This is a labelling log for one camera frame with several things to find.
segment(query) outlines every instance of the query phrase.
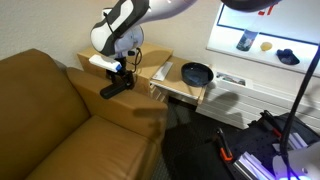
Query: leather surface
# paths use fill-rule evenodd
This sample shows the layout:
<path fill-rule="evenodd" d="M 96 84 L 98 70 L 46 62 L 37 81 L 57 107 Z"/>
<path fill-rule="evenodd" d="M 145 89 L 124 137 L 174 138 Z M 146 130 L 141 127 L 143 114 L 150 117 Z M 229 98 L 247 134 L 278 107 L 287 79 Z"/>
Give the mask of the leather surface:
<path fill-rule="evenodd" d="M 89 113 L 52 59 L 29 50 L 0 61 L 0 179 L 23 179 Z"/>
<path fill-rule="evenodd" d="M 144 179 L 156 153 L 147 138 L 93 116 L 27 179 Z"/>
<path fill-rule="evenodd" d="M 68 68 L 67 74 L 92 115 L 113 121 L 160 144 L 166 127 L 165 103 L 131 90 L 103 99 L 99 92 L 110 82 L 74 68 Z"/>

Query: dark floor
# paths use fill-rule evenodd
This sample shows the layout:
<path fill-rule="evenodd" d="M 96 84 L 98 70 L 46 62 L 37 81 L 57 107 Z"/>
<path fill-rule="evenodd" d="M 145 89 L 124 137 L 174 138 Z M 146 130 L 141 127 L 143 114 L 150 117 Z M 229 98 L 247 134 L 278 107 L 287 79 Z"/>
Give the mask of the dark floor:
<path fill-rule="evenodd" d="M 167 130 L 153 180 L 178 179 L 174 158 L 211 140 L 216 127 L 224 132 L 238 131 L 230 125 L 195 112 L 196 107 L 170 98 Z"/>

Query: black cable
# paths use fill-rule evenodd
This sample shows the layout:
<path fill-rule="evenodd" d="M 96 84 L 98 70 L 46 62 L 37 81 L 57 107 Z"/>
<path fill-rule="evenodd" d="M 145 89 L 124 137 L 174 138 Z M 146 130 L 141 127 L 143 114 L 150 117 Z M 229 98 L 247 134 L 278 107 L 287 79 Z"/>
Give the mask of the black cable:
<path fill-rule="evenodd" d="M 120 39 L 120 37 L 119 37 L 116 33 L 114 33 L 114 31 L 113 31 L 112 28 L 111 28 L 111 25 L 110 25 L 109 20 L 108 20 L 108 14 L 105 13 L 105 12 L 103 12 L 103 15 L 104 15 L 104 17 L 105 17 L 105 19 L 106 19 L 106 22 L 107 22 L 107 24 L 108 24 L 108 27 L 109 27 L 112 35 L 114 35 L 116 39 Z"/>
<path fill-rule="evenodd" d="M 141 63 L 142 61 L 142 51 L 140 48 L 137 48 L 137 54 L 134 60 L 134 63 L 127 61 L 127 63 L 132 64 L 134 66 L 134 70 L 132 71 L 133 73 L 135 73 L 137 71 L 137 66 Z"/>
<path fill-rule="evenodd" d="M 291 111 L 288 115 L 288 118 L 287 118 L 287 121 L 286 121 L 286 124 L 284 126 L 284 129 L 283 129 L 283 132 L 282 132 L 282 136 L 281 136 L 281 139 L 280 139 L 280 152 L 281 152 L 281 157 L 282 157 L 282 160 L 283 162 L 285 163 L 285 165 L 287 166 L 287 176 L 288 176 L 288 179 L 291 179 L 290 178 L 290 174 L 292 173 L 297 179 L 299 179 L 299 177 L 294 173 L 294 171 L 292 170 L 292 168 L 290 167 L 290 162 L 289 162 L 289 158 L 288 158 L 288 141 L 289 141 L 289 135 L 290 135 L 290 129 L 292 127 L 292 123 L 293 123 L 293 120 L 294 120 L 294 116 L 295 116 L 295 113 L 298 109 L 298 106 L 300 104 L 300 101 L 302 99 L 302 96 L 303 94 L 305 93 L 306 89 L 307 89 L 307 86 L 308 86 L 308 83 L 318 65 L 318 62 L 319 62 L 319 59 L 320 59 L 320 44 L 318 45 L 318 50 L 314 56 L 314 58 L 312 59 L 311 63 L 310 63 L 310 66 L 307 70 L 307 73 L 301 83 L 301 86 L 300 86 L 300 89 L 299 89 L 299 92 L 297 94 L 297 97 L 293 103 L 293 106 L 291 108 Z"/>

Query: white wall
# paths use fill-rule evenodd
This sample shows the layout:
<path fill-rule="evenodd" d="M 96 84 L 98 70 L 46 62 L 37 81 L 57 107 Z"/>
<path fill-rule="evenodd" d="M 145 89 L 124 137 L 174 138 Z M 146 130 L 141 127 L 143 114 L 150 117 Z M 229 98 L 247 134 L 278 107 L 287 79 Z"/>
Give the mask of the white wall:
<path fill-rule="evenodd" d="M 219 6 L 219 0 L 198 0 L 176 17 L 144 24 L 145 40 L 173 48 L 175 56 L 211 63 L 219 70 L 295 95 L 303 74 L 206 50 Z M 319 78 L 312 79 L 307 93 L 320 100 Z"/>
<path fill-rule="evenodd" d="M 0 59 L 37 48 L 68 66 L 81 67 L 76 53 L 91 44 L 90 31 L 100 11 L 117 0 L 10 0 L 0 6 Z M 143 24 L 145 41 L 174 49 L 174 55 L 211 63 L 219 70 L 296 94 L 303 74 L 262 65 L 206 50 L 219 0 L 198 0 L 176 17 Z M 320 83 L 314 78 L 308 94 L 320 100 Z"/>
<path fill-rule="evenodd" d="M 78 51 L 104 7 L 116 0 L 1 0 L 0 59 L 37 48 L 67 66 L 81 68 Z"/>

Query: wooden table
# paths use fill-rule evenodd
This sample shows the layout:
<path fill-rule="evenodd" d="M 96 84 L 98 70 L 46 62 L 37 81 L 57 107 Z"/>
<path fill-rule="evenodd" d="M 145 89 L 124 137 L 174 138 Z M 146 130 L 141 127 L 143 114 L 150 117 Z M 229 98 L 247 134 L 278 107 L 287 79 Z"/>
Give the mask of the wooden table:
<path fill-rule="evenodd" d="M 192 87 L 182 81 L 181 67 L 190 61 L 172 56 L 168 59 L 168 62 L 172 62 L 172 66 L 166 78 L 163 81 L 152 79 L 150 83 L 192 100 L 196 100 L 197 104 L 201 104 L 206 87 Z"/>
<path fill-rule="evenodd" d="M 181 67 L 190 61 L 172 56 L 172 49 L 147 42 L 143 43 L 141 50 L 143 56 L 142 61 L 135 72 L 134 91 L 160 101 L 165 101 L 169 94 L 168 92 L 171 92 L 171 94 L 181 95 L 197 101 L 197 104 L 202 102 L 206 87 L 191 87 L 182 81 Z M 100 53 L 98 53 L 93 47 L 89 47 L 79 52 L 77 55 L 84 71 L 106 78 L 105 69 L 95 66 L 89 62 L 89 58 L 94 54 Z M 127 60 L 129 62 L 134 62 L 134 58 L 135 57 L 127 57 Z M 153 75 L 156 74 L 158 69 L 166 61 L 172 62 L 173 65 L 164 81 L 152 79 Z M 128 63 L 127 69 L 134 69 L 134 67 Z"/>

